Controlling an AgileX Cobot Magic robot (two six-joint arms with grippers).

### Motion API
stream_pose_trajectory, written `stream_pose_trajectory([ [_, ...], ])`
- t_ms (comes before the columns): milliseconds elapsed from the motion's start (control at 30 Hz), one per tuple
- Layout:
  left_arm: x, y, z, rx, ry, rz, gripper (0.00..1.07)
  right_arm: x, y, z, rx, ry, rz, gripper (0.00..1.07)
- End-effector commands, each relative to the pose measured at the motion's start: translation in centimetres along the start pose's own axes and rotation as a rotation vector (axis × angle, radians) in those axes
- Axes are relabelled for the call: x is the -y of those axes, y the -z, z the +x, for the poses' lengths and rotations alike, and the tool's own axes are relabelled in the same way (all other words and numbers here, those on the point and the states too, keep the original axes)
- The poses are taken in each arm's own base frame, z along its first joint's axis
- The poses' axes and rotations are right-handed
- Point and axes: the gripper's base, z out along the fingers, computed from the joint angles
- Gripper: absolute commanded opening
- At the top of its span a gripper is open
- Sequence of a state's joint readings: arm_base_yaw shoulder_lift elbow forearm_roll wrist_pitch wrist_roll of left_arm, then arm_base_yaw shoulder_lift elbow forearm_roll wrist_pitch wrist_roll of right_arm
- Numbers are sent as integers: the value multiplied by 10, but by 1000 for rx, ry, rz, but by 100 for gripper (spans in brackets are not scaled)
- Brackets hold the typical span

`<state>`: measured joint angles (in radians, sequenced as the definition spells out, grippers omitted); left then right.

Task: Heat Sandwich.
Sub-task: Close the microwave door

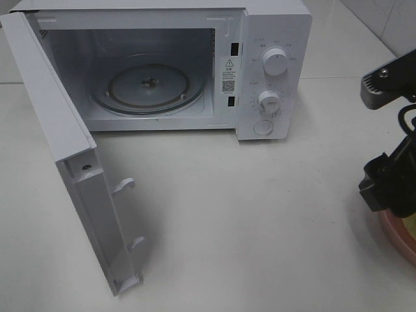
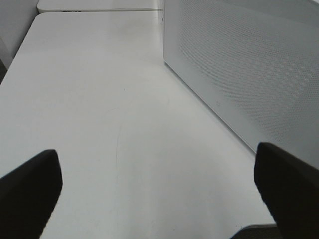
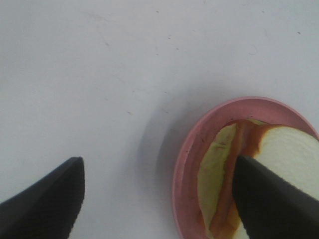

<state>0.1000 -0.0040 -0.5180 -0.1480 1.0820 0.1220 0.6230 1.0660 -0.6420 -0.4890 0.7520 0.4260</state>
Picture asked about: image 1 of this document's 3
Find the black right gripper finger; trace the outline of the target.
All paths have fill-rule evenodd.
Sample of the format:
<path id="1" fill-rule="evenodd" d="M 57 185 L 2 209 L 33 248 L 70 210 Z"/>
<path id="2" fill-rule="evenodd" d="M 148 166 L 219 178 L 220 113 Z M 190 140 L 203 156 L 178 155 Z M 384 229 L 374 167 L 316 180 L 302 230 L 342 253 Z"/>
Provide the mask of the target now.
<path id="1" fill-rule="evenodd" d="M 394 174 L 389 156 L 382 153 L 363 168 L 364 178 L 359 183 L 359 193 L 372 212 L 393 208 Z"/>

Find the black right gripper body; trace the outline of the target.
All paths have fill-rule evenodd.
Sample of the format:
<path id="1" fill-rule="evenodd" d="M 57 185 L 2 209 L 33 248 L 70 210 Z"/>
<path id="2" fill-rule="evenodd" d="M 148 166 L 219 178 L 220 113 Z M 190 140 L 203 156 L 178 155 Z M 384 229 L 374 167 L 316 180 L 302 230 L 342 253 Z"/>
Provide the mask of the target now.
<path id="1" fill-rule="evenodd" d="M 399 218 L 415 214 L 415 130 L 390 155 L 389 209 Z"/>

